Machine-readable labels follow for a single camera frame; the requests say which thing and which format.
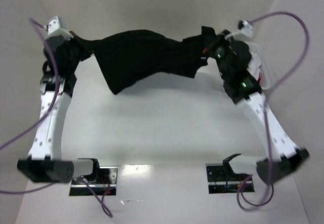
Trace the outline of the black t shirt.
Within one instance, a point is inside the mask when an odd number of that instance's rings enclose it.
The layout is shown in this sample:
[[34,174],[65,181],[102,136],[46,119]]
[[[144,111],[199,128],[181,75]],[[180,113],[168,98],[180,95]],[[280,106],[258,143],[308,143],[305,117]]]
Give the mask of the black t shirt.
[[76,37],[86,51],[94,54],[104,79],[116,95],[155,73],[171,73],[194,78],[206,66],[204,51],[217,38],[211,27],[182,41],[146,30],[130,30],[101,40]]

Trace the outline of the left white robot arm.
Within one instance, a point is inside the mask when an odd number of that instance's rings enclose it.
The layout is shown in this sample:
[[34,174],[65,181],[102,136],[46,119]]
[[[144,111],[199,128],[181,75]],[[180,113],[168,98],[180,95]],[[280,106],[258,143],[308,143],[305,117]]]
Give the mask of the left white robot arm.
[[76,84],[75,71],[80,61],[91,56],[86,42],[73,35],[47,38],[43,52],[43,77],[40,81],[40,123],[26,159],[17,169],[34,183],[70,183],[86,176],[94,180],[99,171],[95,158],[62,159],[61,139],[66,113]]

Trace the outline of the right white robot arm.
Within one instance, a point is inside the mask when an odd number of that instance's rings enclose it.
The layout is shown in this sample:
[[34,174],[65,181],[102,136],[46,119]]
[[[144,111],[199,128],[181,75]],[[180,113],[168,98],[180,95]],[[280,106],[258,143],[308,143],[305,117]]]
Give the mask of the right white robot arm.
[[264,158],[234,154],[223,160],[227,175],[257,175],[272,185],[294,173],[309,158],[286,134],[271,111],[264,90],[267,73],[258,45],[234,39],[227,30],[216,35],[204,54],[216,60],[225,93],[241,109],[266,150]]

